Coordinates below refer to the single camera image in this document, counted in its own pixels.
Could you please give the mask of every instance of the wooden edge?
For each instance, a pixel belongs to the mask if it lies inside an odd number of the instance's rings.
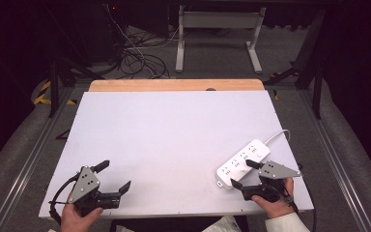
[[[265,90],[259,79],[119,79],[94,80],[89,92]]]

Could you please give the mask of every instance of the human hand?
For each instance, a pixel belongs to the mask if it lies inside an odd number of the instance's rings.
[[[284,183],[287,191],[285,193],[294,196],[294,179],[287,178],[284,180]],[[273,203],[267,201],[259,195],[253,195],[251,199],[267,212],[269,218],[278,218],[294,212],[294,209],[283,199]]]
[[[82,217],[73,204],[66,204],[62,212],[61,232],[87,232],[89,227],[103,213],[102,208],[96,208],[86,217]]]

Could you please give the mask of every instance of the white power strip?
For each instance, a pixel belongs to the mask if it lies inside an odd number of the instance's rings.
[[[232,189],[231,179],[239,181],[252,169],[245,164],[246,160],[260,162],[270,152],[270,149],[260,140],[252,140],[216,170],[216,184],[219,187]]]

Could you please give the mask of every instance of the power strip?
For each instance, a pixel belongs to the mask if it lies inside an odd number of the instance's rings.
[[[233,186],[231,184],[231,179],[239,181],[252,169],[252,167],[245,164],[246,160],[260,162],[270,152],[270,148],[268,148],[263,142],[258,139],[252,140],[242,150],[237,152],[216,170],[216,184],[219,187],[232,189]]]

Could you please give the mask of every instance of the sleeve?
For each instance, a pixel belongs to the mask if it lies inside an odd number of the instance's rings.
[[[265,221],[268,232],[309,232],[296,213]]]

